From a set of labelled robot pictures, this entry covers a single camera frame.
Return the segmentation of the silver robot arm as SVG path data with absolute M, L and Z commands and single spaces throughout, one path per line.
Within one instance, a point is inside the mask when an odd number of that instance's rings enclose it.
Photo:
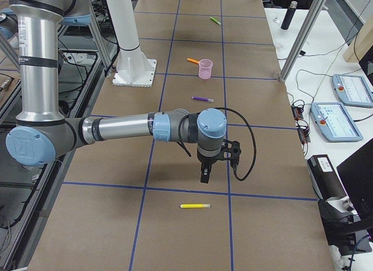
M 90 0 L 9 0 L 17 16 L 22 112 L 6 137 L 9 154 L 25 166 L 40 166 L 85 145 L 110 139 L 152 136 L 162 142 L 197 145 L 203 183 L 228 151 L 225 115 L 209 108 L 116 118 L 66 118 L 58 105 L 59 24 L 88 25 Z

